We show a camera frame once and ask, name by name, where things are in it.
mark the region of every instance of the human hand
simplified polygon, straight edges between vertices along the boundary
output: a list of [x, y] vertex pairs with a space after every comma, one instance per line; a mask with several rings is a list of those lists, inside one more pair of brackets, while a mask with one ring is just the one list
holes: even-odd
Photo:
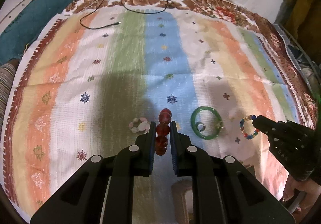
[[304, 199], [300, 202], [301, 211], [293, 212], [293, 217], [295, 218], [296, 223], [299, 223], [317, 201], [321, 194], [321, 186], [311, 179], [303, 182], [297, 182], [291, 175], [289, 175], [283, 191], [283, 198], [286, 201], [294, 196], [294, 189], [305, 191], [307, 193]]

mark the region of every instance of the black cable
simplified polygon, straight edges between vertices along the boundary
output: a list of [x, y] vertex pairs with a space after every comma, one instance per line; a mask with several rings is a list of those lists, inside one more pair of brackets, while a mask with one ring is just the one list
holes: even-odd
[[[81, 21], [90, 16], [91, 14], [95, 13], [102, 5], [102, 3], [104, 2], [104, 0], [101, 1], [101, 3], [99, 4], [99, 6], [93, 11], [93, 12], [90, 12], [89, 14], [87, 14], [86, 16], [82, 17], [79, 21], [80, 25], [82, 25], [83, 27], [87, 28], [87, 29], [91, 29], [91, 30], [95, 30], [95, 29], [101, 29], [101, 28], [105, 28], [105, 27], [110, 27], [110, 26], [113, 26], [113, 25], [117, 25], [119, 24], [118, 22], [116, 23], [113, 23], [113, 24], [108, 24], [106, 26], [102, 26], [102, 27], [96, 27], [96, 28], [91, 28], [91, 27], [87, 27], [85, 26], [83, 23], [81, 23]], [[138, 11], [134, 11], [134, 10], [130, 10], [129, 8], [125, 7], [125, 5], [123, 4], [122, 0], [120, 0], [120, 3], [121, 5], [126, 9], [126, 10], [129, 10], [131, 12], [135, 12], [135, 13], [139, 13], [139, 14], [158, 14], [158, 13], [162, 13], [163, 11], [165, 11], [167, 9], [167, 6], [168, 6], [168, 0], [166, 0], [166, 5], [165, 5], [165, 9], [161, 10], [161, 11], [158, 11], [158, 12], [152, 12], [152, 13], [145, 13], [145, 12], [138, 12]]]
[[166, 5], [165, 5], [165, 8], [164, 8], [163, 10], [158, 11], [158, 12], [151, 12], [151, 13], [138, 12], [138, 11], [135, 11], [135, 10], [130, 10], [129, 8], [127, 8], [127, 7], [123, 4], [122, 0], [120, 0], [120, 4], [121, 4], [126, 10], [129, 10], [129, 11], [134, 12], [134, 13], [139, 13], [139, 14], [159, 14], [159, 13], [164, 12], [164, 11], [167, 9], [168, 0], [166, 0]]
[[80, 25], [82, 25], [83, 27], [85, 27], [85, 28], [87, 28], [87, 29], [91, 29], [91, 30], [101, 29], [101, 28], [105, 28], [105, 27], [109, 27], [109, 26], [115, 25], [115, 23], [113, 23], [113, 24], [108, 24], [108, 25], [106, 25], [106, 26], [101, 26], [101, 27], [92, 28], [92, 27], [87, 27], [86, 25], [84, 25], [83, 23], [81, 23], [84, 18], [87, 18], [87, 17], [90, 16], [91, 14], [95, 13], [95, 12], [101, 7], [101, 5], [102, 5], [103, 2], [104, 2], [104, 0], [101, 1], [101, 3], [99, 4], [99, 6], [98, 6], [93, 12], [90, 12], [90, 13], [87, 14], [86, 16], [83, 16], [83, 17], [80, 19], [80, 21], [79, 21]]

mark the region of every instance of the striped fabric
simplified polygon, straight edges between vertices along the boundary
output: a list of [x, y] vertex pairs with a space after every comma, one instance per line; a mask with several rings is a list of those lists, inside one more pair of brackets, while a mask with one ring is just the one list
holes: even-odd
[[0, 133], [2, 131], [4, 112], [7, 107], [15, 74], [16, 68], [12, 64], [4, 64], [0, 67]]
[[[92, 155], [113, 156], [133, 144], [139, 133], [128, 124], [135, 117], [158, 121], [165, 107], [194, 145], [253, 165], [256, 178], [280, 198], [288, 173], [268, 152], [266, 135], [242, 136], [240, 119], [309, 118], [290, 93], [288, 77], [296, 74], [282, 71], [261, 34], [177, 9], [140, 15], [102, 8], [85, 19], [87, 26], [121, 24], [98, 30], [83, 28], [83, 15], [57, 20], [19, 67], [24, 73], [12, 90], [0, 147], [0, 183], [19, 212], [31, 217]], [[222, 117], [224, 128], [213, 140], [192, 130], [190, 117], [199, 106]], [[206, 129], [214, 126], [207, 114], [200, 121]], [[174, 175], [170, 147], [155, 155], [152, 176], [135, 178], [133, 223], [176, 223], [172, 187], [182, 179]]]

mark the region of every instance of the green jade bangle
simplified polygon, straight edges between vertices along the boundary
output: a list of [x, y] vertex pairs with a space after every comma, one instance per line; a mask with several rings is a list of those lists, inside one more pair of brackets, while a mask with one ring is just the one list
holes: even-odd
[[[201, 111], [204, 111], [204, 110], [210, 111], [216, 116], [218, 124], [215, 127], [216, 132], [214, 134], [211, 134], [211, 135], [203, 135], [203, 134], [201, 134], [201, 131], [205, 130], [205, 125], [203, 123], [201, 123], [201, 122], [195, 122], [197, 114], [199, 112], [201, 112]], [[199, 130], [199, 126], [202, 126], [202, 125], [203, 125], [203, 130]], [[205, 140], [211, 140], [211, 139], [214, 139], [216, 136], [219, 135], [219, 132], [220, 132], [221, 128], [223, 128], [223, 121], [222, 121], [221, 116], [219, 115], [219, 113], [215, 109], [213, 109], [211, 107], [208, 107], [208, 106], [200, 106], [197, 109], [195, 109], [195, 111], [192, 113], [191, 126], [192, 126], [192, 129], [193, 129], [194, 133], [199, 138], [202, 138], [202, 139], [205, 139]]]

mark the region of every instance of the wire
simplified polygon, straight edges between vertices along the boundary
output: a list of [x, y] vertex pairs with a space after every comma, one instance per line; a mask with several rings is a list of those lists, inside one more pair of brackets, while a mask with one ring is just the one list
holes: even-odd
[[[94, 3], [96, 3], [98, 0], [95, 0], [92, 4], [90, 4], [89, 6], [87, 6], [84, 10], [86, 10], [87, 8], [89, 8], [90, 6], [92, 6]], [[101, 28], [105, 28], [105, 27], [110, 27], [110, 26], [113, 26], [113, 25], [118, 25], [119, 22], [116, 22], [116, 23], [112, 23], [112, 24], [108, 24], [106, 26], [102, 26], [102, 27], [96, 27], [96, 28], [92, 28], [92, 27], [87, 27], [85, 26], [83, 23], [82, 23], [82, 20], [84, 18], [87, 18], [88, 16], [90, 16], [91, 14], [95, 13], [102, 5], [102, 3], [104, 2], [104, 0], [102, 0], [99, 4], [99, 6], [93, 11], [93, 12], [90, 12], [89, 14], [87, 14], [86, 16], [82, 17], [79, 21], [80, 25], [82, 25], [83, 27], [87, 28], [87, 29], [91, 29], [91, 30], [96, 30], [96, 29], [101, 29]], [[158, 11], [158, 12], [152, 12], [152, 13], [145, 13], [145, 12], [138, 12], [138, 11], [134, 11], [134, 10], [130, 10], [129, 8], [125, 7], [125, 5], [123, 4], [122, 0], [120, 0], [120, 3], [121, 5], [126, 9], [126, 10], [129, 10], [131, 12], [135, 12], [135, 13], [139, 13], [139, 14], [158, 14], [158, 13], [161, 13], [163, 11], [165, 11], [167, 9], [167, 6], [168, 6], [168, 0], [166, 0], [166, 5], [165, 5], [165, 8], [161, 11]]]
[[131, 9], [127, 8], [127, 7], [123, 4], [123, 1], [122, 1], [122, 0], [120, 0], [120, 4], [121, 4], [126, 10], [129, 10], [129, 11], [134, 12], [134, 13], [138, 13], [138, 14], [159, 14], [159, 13], [164, 12], [164, 11], [167, 9], [168, 0], [166, 0], [166, 5], [165, 5], [165, 8], [164, 8], [163, 10], [158, 11], [158, 12], [151, 12], [151, 13], [138, 12], [138, 11], [135, 11], [135, 10], [131, 10]]

